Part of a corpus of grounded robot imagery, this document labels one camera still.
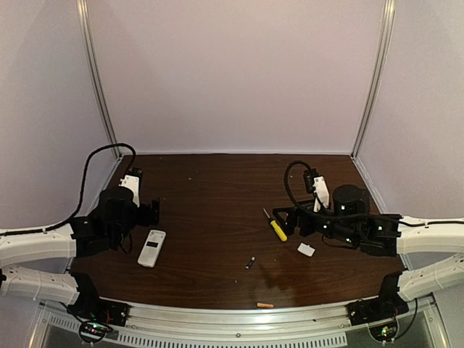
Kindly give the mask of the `yellow handled screwdriver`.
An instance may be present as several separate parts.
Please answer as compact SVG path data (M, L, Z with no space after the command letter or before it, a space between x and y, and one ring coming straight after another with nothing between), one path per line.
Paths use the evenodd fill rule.
M277 237L282 241L286 242L288 240L287 235L283 232L283 229L280 227L280 225L276 222L275 219L273 219L268 211L265 208L262 208L266 218L268 219L269 225L272 227L273 231L277 235Z

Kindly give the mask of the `white red remote control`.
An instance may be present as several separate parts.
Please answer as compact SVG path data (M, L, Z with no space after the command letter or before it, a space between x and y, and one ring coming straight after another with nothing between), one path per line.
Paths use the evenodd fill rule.
M145 268L153 268L164 244L166 233L160 230L150 230L142 247L137 263Z

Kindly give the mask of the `white battery cover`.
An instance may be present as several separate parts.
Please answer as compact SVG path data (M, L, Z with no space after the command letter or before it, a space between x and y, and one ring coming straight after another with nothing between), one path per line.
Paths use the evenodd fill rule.
M301 243L298 246L297 251L307 257L311 257L315 253L315 249L313 247L311 247L309 244L304 244L304 243Z

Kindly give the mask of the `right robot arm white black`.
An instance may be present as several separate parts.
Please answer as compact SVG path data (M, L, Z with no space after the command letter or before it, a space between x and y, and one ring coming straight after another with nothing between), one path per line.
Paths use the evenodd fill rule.
M448 258L428 266L387 275L380 297L408 302L417 297L463 284L463 219L425 219L398 214L370 213L367 190L342 185L330 193L322 182L309 188L312 198L298 201L285 188L294 207L286 209L284 231L299 228L340 241L345 249L359 249L375 257L443 252Z

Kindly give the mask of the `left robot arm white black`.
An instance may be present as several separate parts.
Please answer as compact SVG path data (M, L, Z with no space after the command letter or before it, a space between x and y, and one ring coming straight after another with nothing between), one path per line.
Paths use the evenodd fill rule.
M24 268L24 262L91 257L118 250L136 226L160 220L160 202L141 204L128 188L100 195L87 216L72 217L57 226L1 232L1 295L51 300L67 306L97 302L92 280L82 273L56 274Z

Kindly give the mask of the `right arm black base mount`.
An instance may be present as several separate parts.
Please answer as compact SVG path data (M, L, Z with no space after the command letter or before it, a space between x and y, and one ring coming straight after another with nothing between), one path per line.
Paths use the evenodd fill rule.
M385 345L403 335L399 332L398 316L407 313L409 306L400 297L394 296L359 299L350 302L346 309L351 326L367 324L370 337Z

